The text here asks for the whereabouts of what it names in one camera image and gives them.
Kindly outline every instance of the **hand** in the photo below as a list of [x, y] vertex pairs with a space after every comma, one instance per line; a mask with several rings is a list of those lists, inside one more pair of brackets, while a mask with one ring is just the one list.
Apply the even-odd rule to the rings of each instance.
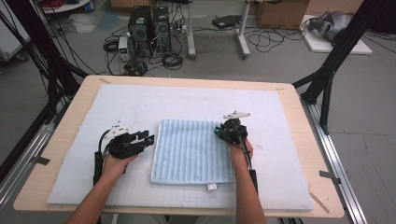
[[107, 154], [105, 158], [105, 165], [102, 172], [102, 177], [110, 178], [114, 182], [117, 181], [122, 175], [124, 169], [128, 167], [130, 161], [137, 158], [138, 155], [134, 155], [126, 159], [114, 158], [111, 154]]
[[[247, 145], [247, 150], [249, 151], [250, 158], [253, 158], [253, 147], [251, 146], [248, 140], [246, 140], [246, 145]], [[237, 146], [229, 144], [229, 148], [230, 148], [231, 163], [233, 164], [233, 166], [236, 165], [248, 166], [248, 162], [243, 149], [244, 148], [243, 144], [239, 144]]]

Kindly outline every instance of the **blue towel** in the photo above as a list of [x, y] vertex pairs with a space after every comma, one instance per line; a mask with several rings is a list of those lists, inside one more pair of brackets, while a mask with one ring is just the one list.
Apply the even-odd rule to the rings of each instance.
[[161, 120], [151, 182], [232, 183], [230, 151], [214, 134], [219, 125], [214, 121]]

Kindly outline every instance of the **table leg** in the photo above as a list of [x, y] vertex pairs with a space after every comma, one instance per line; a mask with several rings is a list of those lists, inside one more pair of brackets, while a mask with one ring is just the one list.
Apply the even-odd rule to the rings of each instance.
[[238, 37], [239, 43], [242, 48], [242, 58], [243, 59], [246, 59], [246, 57], [250, 56], [250, 51], [248, 50], [247, 41], [245, 40], [245, 37], [244, 37], [245, 25], [247, 23], [249, 6], [250, 6], [250, 0], [246, 0], [245, 4], [244, 4], [243, 12], [242, 12], [241, 28], [236, 29], [236, 36]]
[[195, 60], [194, 36], [192, 34], [192, 2], [193, 0], [189, 0], [189, 27], [188, 27], [187, 43], [189, 45], [189, 57]]

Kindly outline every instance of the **gray floor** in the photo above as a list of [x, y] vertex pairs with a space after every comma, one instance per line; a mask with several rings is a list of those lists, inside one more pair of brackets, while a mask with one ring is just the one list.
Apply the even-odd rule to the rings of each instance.
[[[106, 70], [105, 52], [102, 50], [104, 39], [127, 23], [127, 20], [114, 19], [113, 12], [107, 7], [105, 4], [91, 13], [98, 25], [92, 34], [67, 34], [71, 47], [96, 72]], [[68, 14], [59, 16], [62, 20]], [[208, 17], [195, 19], [194, 22], [211, 26], [211, 20], [212, 17]], [[255, 24], [251, 18], [248, 23]], [[367, 221], [396, 223], [396, 57], [394, 53], [367, 39], [363, 38], [363, 41], [373, 50], [373, 54], [350, 55], [338, 70], [332, 89], [329, 128]], [[375, 41], [396, 50], [396, 42], [379, 38], [375, 38]], [[292, 83], [315, 72], [328, 55], [310, 52], [303, 40], [286, 40], [268, 53], [260, 53], [249, 44], [251, 56], [242, 60], [233, 33], [196, 33], [195, 44], [196, 61], [186, 57], [187, 48], [184, 46], [181, 52], [185, 58], [183, 67], [170, 71], [170, 77]], [[111, 70], [114, 73], [122, 71], [119, 57], [116, 56], [111, 64]], [[162, 69], [153, 69], [147, 76], [169, 75]], [[38, 115], [47, 98], [31, 61], [21, 63], [13, 60], [3, 64], [0, 67], [0, 90], [2, 162]], [[304, 87], [298, 90], [299, 93], [303, 91]], [[67, 213], [15, 211], [12, 204], [17, 193], [18, 190], [0, 213], [0, 223], [63, 223], [69, 216]], [[194, 219], [174, 217], [172, 223], [188, 224], [193, 223]], [[269, 222], [279, 223], [274, 217], [270, 217]], [[348, 223], [348, 218], [305, 218], [304, 223]]]

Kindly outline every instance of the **desktop computer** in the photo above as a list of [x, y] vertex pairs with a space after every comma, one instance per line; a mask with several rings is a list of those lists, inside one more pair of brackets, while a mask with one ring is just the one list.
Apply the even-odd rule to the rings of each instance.
[[155, 43], [151, 45], [151, 41], [154, 39], [155, 35], [150, 7], [133, 7], [131, 17], [128, 22], [128, 29], [131, 34], [134, 55], [140, 58], [151, 57], [151, 48], [155, 49]]
[[155, 7], [152, 12], [152, 17], [154, 21], [157, 49], [170, 51], [172, 48], [168, 7]]

